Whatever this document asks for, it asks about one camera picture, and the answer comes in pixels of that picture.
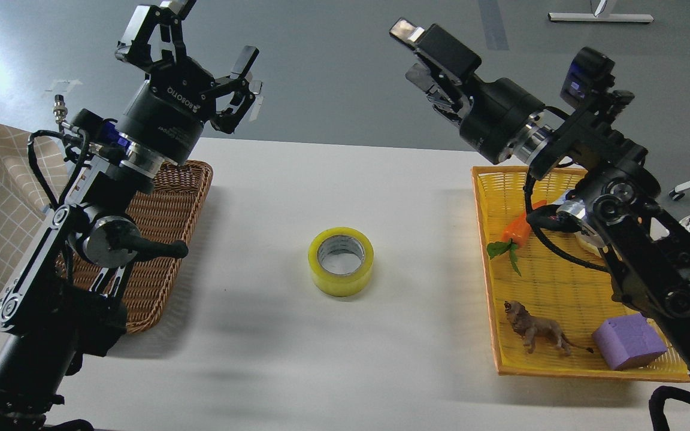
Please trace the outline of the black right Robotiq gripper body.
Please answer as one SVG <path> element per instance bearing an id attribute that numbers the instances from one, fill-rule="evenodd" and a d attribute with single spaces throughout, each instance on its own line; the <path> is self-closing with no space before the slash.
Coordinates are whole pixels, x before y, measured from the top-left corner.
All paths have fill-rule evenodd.
<path id="1" fill-rule="evenodd" d="M 469 100 L 468 114 L 441 114 L 434 109 L 457 126 L 459 136 L 493 164 L 509 158 L 510 142 L 520 134 L 531 115 L 546 107 L 506 77 L 491 82 L 469 77 L 458 87 Z"/>

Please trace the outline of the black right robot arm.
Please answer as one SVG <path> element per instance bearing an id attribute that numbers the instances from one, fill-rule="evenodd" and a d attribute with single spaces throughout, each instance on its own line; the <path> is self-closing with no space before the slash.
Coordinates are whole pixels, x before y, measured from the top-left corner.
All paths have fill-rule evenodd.
<path id="1" fill-rule="evenodd" d="M 490 163 L 514 156 L 528 166 L 526 213 L 542 243 L 573 261 L 541 231 L 586 235 L 612 278 L 613 300 L 654 319 L 690 376 L 690 228 L 657 203 L 661 188 L 644 168 L 646 148 L 612 128 L 634 98 L 613 89 L 613 60 L 591 47 L 577 53 L 561 89 L 573 109 L 567 114 L 506 77 L 483 81 L 481 57 L 439 25 L 399 19 L 391 37 L 418 57 L 406 79 L 467 144 Z M 690 392 L 652 393 L 655 430 L 668 429 L 668 399 L 690 404 Z"/>

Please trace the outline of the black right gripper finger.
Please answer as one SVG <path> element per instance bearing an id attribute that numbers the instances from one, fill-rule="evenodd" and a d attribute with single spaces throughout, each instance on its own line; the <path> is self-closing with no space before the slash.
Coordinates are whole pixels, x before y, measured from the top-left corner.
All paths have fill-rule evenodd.
<path id="1" fill-rule="evenodd" d="M 421 63 L 414 63 L 406 71 L 406 79 L 419 88 L 441 114 L 468 114 L 468 98 L 440 71 Z"/>
<path id="2" fill-rule="evenodd" d="M 476 52 L 438 24 L 423 28 L 400 17 L 389 34 L 457 86 L 462 85 L 482 64 L 482 58 Z"/>

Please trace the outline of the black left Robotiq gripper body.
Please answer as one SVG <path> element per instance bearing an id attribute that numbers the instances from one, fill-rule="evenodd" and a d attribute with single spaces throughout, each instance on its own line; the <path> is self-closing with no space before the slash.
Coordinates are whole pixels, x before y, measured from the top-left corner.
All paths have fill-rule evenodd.
<path id="1" fill-rule="evenodd" d="M 202 96 L 213 80 L 192 58 L 162 63 L 151 70 L 121 115 L 119 132 L 170 163 L 184 163 L 216 112 L 216 101 Z"/>

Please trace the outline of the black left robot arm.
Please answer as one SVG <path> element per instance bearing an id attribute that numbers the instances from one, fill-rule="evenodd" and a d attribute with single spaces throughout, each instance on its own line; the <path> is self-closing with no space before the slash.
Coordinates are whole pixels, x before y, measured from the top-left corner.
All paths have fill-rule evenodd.
<path id="1" fill-rule="evenodd" d="M 138 5 L 115 57 L 145 79 L 120 120 L 82 110 L 73 120 L 56 95 L 58 129 L 28 137 L 28 165 L 46 192 L 42 231 L 0 299 L 0 430 L 49 430 L 64 377 L 84 355 L 103 357 L 126 333 L 123 295 L 134 265 L 186 257 L 182 240 L 142 236 L 127 208 L 149 194 L 162 164 L 182 165 L 205 125 L 230 134 L 255 103 L 245 46 L 230 74 L 213 77 L 186 51 L 194 1 Z"/>

